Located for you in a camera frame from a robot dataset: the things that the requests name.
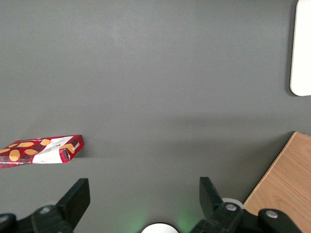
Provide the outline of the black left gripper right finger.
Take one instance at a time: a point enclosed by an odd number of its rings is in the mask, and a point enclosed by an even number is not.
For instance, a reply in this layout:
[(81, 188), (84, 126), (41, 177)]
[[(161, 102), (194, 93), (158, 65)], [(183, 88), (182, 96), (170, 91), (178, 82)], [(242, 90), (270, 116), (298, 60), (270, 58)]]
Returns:
[(199, 201), (205, 219), (192, 233), (300, 233), (301, 230), (284, 212), (261, 209), (254, 215), (231, 201), (223, 201), (209, 177), (201, 177)]

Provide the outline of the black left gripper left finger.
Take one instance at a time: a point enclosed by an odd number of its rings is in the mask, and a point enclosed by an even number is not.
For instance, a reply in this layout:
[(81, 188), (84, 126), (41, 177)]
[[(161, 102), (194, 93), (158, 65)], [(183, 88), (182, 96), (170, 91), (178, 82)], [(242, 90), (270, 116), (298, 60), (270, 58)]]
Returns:
[(72, 233), (90, 204), (89, 180), (80, 178), (54, 205), (44, 205), (18, 220), (0, 215), (2, 233)]

